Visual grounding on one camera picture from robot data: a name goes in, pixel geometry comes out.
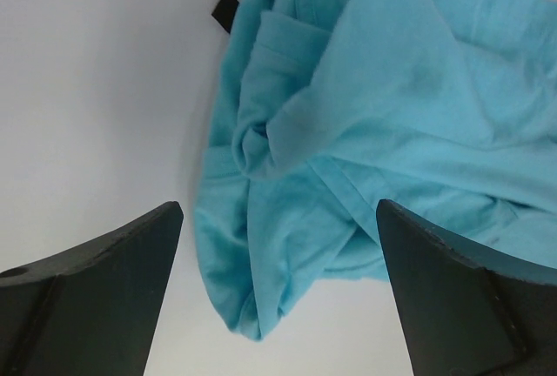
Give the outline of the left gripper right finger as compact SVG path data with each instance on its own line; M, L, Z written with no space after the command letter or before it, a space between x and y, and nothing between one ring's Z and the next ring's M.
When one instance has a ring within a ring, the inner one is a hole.
M414 374L556 373L554 268L476 243L388 199L376 219Z

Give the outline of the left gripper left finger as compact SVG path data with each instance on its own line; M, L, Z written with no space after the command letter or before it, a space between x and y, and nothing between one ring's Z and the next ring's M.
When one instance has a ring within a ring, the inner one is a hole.
M184 214L166 202L1 274L3 375L142 375Z

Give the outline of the teal t-shirt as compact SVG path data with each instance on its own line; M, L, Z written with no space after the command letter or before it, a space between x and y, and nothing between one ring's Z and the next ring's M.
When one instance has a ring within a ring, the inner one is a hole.
M240 1L194 209L228 329L385 279L382 199L555 266L554 0Z

